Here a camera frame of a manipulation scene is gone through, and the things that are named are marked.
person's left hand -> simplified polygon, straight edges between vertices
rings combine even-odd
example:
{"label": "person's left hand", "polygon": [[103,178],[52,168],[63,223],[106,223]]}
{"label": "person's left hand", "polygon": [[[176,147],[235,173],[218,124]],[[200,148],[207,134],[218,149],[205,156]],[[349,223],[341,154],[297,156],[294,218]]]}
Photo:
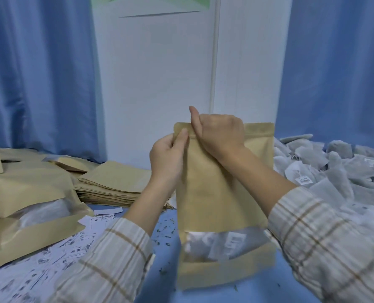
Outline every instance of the person's left hand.
{"label": "person's left hand", "polygon": [[173,134],[154,143],[149,158],[151,160],[153,185],[168,189],[173,193],[183,171],[183,154],[188,142],[188,131],[183,129],[173,143]]}

hand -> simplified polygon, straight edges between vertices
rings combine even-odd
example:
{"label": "hand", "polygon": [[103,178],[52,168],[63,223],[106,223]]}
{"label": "hand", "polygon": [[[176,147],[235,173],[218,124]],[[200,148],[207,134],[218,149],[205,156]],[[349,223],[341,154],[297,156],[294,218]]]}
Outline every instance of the hand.
{"label": "hand", "polygon": [[151,182],[154,186],[173,193],[183,171],[183,154],[188,142],[188,131],[183,129],[173,142],[173,134],[154,143],[149,158],[151,160]]}
{"label": "hand", "polygon": [[232,115],[199,114],[190,106],[191,125],[205,150],[220,163],[244,148],[244,126]]}

person's left thumb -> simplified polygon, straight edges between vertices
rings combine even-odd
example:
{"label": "person's left thumb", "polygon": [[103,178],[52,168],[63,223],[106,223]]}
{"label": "person's left thumb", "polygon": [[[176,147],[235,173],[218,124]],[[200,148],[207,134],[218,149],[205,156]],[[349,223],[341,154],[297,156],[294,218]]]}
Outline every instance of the person's left thumb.
{"label": "person's left thumb", "polygon": [[184,152],[184,148],[188,141],[188,130],[186,128],[182,129],[177,135],[176,140],[173,143],[173,149]]}

person's right arm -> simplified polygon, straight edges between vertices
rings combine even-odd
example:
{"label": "person's right arm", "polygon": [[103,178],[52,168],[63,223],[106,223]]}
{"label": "person's right arm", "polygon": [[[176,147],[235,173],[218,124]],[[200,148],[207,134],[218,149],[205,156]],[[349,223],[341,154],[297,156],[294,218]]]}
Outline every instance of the person's right arm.
{"label": "person's right arm", "polygon": [[198,140],[268,216],[294,277],[323,301],[374,302],[374,239],[253,155],[239,118],[190,112]]}

sleeve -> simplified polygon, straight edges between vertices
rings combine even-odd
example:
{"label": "sleeve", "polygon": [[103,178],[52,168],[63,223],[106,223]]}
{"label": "sleeve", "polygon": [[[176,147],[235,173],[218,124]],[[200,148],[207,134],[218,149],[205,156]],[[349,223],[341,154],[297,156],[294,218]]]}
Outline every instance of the sleeve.
{"label": "sleeve", "polygon": [[302,187],[269,215],[294,277],[323,302],[374,302],[374,238],[357,228]]}
{"label": "sleeve", "polygon": [[64,271],[47,302],[133,302],[154,256],[149,235],[120,218]]}

